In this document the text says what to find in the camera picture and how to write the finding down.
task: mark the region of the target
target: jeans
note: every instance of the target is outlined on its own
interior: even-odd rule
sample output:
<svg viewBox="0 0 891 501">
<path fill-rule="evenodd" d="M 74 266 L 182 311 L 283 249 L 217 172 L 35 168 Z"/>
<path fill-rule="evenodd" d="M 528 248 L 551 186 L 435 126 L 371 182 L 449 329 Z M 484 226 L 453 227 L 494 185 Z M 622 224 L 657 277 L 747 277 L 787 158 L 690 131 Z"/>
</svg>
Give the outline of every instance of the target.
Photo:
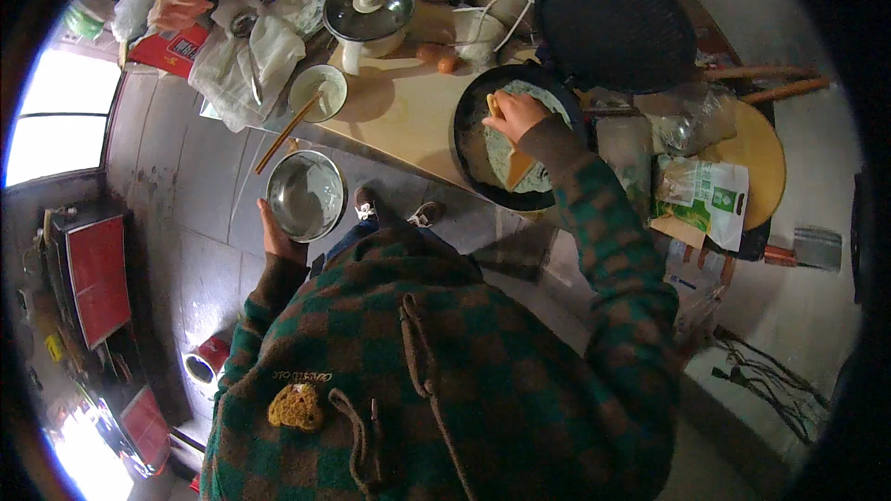
<svg viewBox="0 0 891 501">
<path fill-rule="evenodd" d="M 330 249 L 328 254 L 325 256 L 325 263 L 327 263 L 328 260 L 332 259 L 335 255 L 337 255 L 341 251 L 346 250 L 347 248 L 349 248 L 351 245 L 355 244 L 359 240 L 367 237 L 368 235 L 372 234 L 373 232 L 377 232 L 380 227 L 381 227 L 381 224 L 375 218 L 367 218 L 366 220 L 359 221 L 359 224 L 357 224 L 356 226 L 351 228 L 349 230 L 349 232 L 343 238 L 340 239 L 340 242 L 336 243 L 334 245 L 334 247 L 332 247 Z M 412 228 L 414 228 L 416 231 L 420 232 L 423 236 L 427 237 L 428 239 L 438 242 L 440 244 L 444 244 L 450 250 L 454 250 L 454 248 L 451 246 L 450 243 L 448 243 L 445 240 L 438 237 L 437 234 L 435 232 L 433 232 L 432 230 L 430 230 L 429 228 L 415 228 L 415 227 L 412 227 Z"/>
</svg>

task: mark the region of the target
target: wooden chopsticks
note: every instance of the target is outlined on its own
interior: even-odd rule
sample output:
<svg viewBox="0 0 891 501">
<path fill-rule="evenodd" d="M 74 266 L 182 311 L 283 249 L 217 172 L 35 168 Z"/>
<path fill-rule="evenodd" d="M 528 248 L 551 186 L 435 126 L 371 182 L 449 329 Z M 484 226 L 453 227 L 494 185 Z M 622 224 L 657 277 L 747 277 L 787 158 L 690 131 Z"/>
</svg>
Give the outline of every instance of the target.
<svg viewBox="0 0 891 501">
<path fill-rule="evenodd" d="M 294 128 L 300 123 L 301 120 L 303 120 L 303 118 L 306 116 L 306 113 L 309 112 L 309 109 L 313 107 L 313 104 L 315 104 L 321 96 L 322 92 L 319 90 L 316 92 L 316 94 L 313 95 L 311 99 L 306 101 L 306 105 L 300 109 L 300 111 L 294 116 L 294 118 L 291 119 L 290 122 L 288 122 L 288 125 L 285 126 L 285 128 L 282 130 L 282 133 L 279 134 L 279 137 L 275 139 L 272 147 L 269 148 L 269 151 L 267 151 L 266 154 L 263 155 L 263 158 L 260 159 L 260 162 L 257 164 L 257 168 L 254 169 L 254 173 L 259 174 L 263 172 L 263 169 L 266 168 L 269 160 L 273 158 L 275 152 L 278 151 L 278 148 L 280 148 L 284 143 L 284 140 L 288 139 L 288 137 L 291 135 L 291 132 L 294 131 Z"/>
</svg>

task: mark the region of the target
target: pot lid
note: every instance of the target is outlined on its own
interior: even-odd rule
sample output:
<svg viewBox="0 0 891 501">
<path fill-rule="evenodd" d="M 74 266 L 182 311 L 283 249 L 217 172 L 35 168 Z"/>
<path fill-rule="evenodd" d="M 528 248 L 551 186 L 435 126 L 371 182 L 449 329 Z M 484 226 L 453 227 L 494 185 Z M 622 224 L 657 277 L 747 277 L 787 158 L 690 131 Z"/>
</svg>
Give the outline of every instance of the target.
<svg viewBox="0 0 891 501">
<path fill-rule="evenodd" d="M 337 37 L 369 41 L 397 32 L 413 13 L 414 0 L 326 0 L 324 22 Z"/>
<path fill-rule="evenodd" d="M 677 0 L 536 0 L 548 67 L 579 87 L 652 93 L 687 81 L 696 58 Z"/>
</svg>

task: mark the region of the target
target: spatula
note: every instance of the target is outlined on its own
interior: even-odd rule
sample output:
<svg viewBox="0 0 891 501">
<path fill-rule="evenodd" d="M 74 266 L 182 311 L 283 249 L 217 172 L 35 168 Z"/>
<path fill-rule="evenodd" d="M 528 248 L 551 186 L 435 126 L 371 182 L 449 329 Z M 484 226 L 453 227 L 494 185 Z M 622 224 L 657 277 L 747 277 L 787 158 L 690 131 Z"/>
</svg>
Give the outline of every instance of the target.
<svg viewBox="0 0 891 501">
<path fill-rule="evenodd" d="M 492 117 L 504 118 L 504 113 L 502 113 L 501 107 L 498 106 L 498 101 L 496 101 L 495 95 L 491 93 L 486 95 L 485 103 L 489 106 L 489 114 Z M 536 163 L 536 160 L 517 149 L 517 144 L 513 143 L 510 138 L 507 138 L 507 140 L 510 143 L 510 153 L 507 158 L 508 170 L 507 178 L 504 182 L 504 189 L 508 192 L 512 192 L 513 189 L 526 178 L 526 175 L 532 170 L 532 165 Z"/>
</svg>

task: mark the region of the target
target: sneaker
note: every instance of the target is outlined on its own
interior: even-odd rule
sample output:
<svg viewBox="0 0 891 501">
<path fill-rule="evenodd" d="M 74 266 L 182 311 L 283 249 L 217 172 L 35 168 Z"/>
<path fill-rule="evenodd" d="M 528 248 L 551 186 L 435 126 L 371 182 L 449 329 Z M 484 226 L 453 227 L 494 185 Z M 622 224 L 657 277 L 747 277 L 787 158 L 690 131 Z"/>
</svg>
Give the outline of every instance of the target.
<svg viewBox="0 0 891 501">
<path fill-rule="evenodd" d="M 369 186 L 362 186 L 355 191 L 353 201 L 355 203 L 355 214 L 359 217 L 359 220 L 378 217 L 378 212 L 374 209 L 374 202 L 377 199 L 378 195 Z"/>
<path fill-rule="evenodd" d="M 417 228 L 430 228 L 446 216 L 446 205 L 440 202 L 427 202 L 418 207 L 408 222 Z"/>
</svg>

